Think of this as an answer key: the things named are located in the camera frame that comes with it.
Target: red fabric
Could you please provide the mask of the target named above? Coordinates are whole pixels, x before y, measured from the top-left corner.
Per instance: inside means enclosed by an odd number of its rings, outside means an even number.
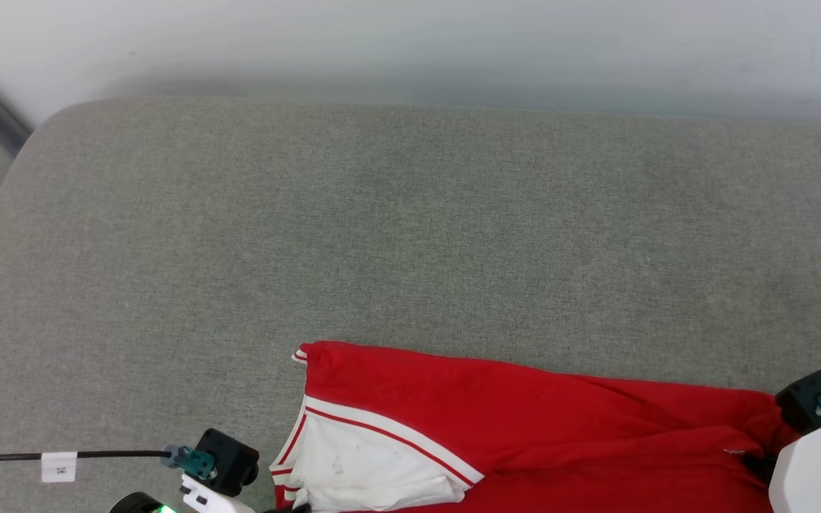
[[[795,439],[773,396],[548,373],[338,341],[303,344],[306,395],[423,432],[486,478],[420,513],[770,512],[737,452]]]

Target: gray fabric surface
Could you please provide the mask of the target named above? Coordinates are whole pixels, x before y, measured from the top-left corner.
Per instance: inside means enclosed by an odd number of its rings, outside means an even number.
[[[109,100],[0,191],[0,452],[258,448],[316,338],[773,392],[821,368],[821,127],[541,111]],[[0,512],[108,511],[0,464]]]

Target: red and white clothing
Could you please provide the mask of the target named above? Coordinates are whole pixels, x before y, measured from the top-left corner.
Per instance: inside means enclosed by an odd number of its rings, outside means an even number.
[[[795,438],[766,393],[548,373],[338,341],[303,344],[278,507],[318,513],[770,512],[744,452]]]

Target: red stripe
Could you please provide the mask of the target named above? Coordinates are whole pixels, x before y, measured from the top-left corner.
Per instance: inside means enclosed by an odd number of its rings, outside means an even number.
[[[286,461],[288,455],[290,455],[290,451],[294,450],[294,445],[296,445],[297,439],[299,439],[299,433],[303,431],[303,425],[306,423],[306,415],[303,415],[303,418],[299,420],[299,427],[296,429],[294,433],[294,439],[290,441],[290,445],[287,445],[287,451],[284,452],[283,457],[281,457],[281,461],[277,462],[278,465],[283,465],[284,461]]]
[[[369,431],[375,431],[375,432],[378,432],[378,434],[388,436],[388,438],[391,438],[393,440],[397,440],[397,441],[401,442],[401,444],[410,445],[410,447],[412,447],[414,450],[416,450],[417,452],[419,452],[422,455],[425,455],[425,457],[430,458],[432,461],[438,463],[439,465],[442,465],[443,467],[445,467],[445,469],[447,471],[450,471],[454,475],[457,475],[459,480],[465,481],[465,483],[467,483],[468,486],[473,487],[473,481],[472,480],[469,480],[467,477],[465,477],[465,475],[462,475],[462,473],[458,472],[457,470],[454,470],[454,468],[450,467],[450,465],[448,465],[444,461],[440,460],[437,457],[434,457],[434,455],[431,455],[429,452],[424,451],[423,448],[420,447],[420,445],[414,444],[414,442],[411,442],[410,440],[405,440],[404,438],[401,438],[400,436],[394,435],[391,432],[385,431],[384,429],[378,428],[374,425],[368,425],[368,423],[356,422],[356,421],[352,421],[351,419],[345,419],[345,418],[342,418],[342,417],[336,417],[335,415],[329,415],[328,413],[319,412],[319,410],[317,410],[315,408],[310,408],[309,406],[306,406],[306,412],[316,413],[316,415],[320,415],[320,416],[326,417],[328,419],[332,419],[333,421],[349,423],[349,425],[355,425],[355,426],[358,426],[359,428],[369,429]]]

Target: white label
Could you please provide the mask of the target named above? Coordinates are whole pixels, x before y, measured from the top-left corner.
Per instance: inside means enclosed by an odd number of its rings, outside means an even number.
[[[40,457],[43,483],[74,483],[77,452],[43,452]]]

